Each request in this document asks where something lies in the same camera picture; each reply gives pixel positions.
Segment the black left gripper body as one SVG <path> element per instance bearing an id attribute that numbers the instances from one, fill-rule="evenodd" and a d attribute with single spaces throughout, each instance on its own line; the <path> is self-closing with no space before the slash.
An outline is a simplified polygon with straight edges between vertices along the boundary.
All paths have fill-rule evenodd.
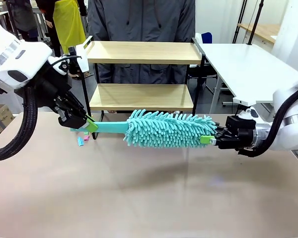
<path id="1" fill-rule="evenodd" d="M 59 107 L 69 111 L 66 95 L 71 89 L 68 77 L 57 72 L 49 63 L 44 63 L 38 72 L 38 108 L 48 107 L 55 110 Z"/>

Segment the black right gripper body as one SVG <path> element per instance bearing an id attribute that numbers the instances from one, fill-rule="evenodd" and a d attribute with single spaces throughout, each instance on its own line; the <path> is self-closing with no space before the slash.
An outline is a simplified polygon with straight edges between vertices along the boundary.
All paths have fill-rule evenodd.
<path id="1" fill-rule="evenodd" d="M 242 149 L 253 142 L 254 130 L 239 128 L 236 131 L 226 131 L 223 138 L 223 149 Z"/>

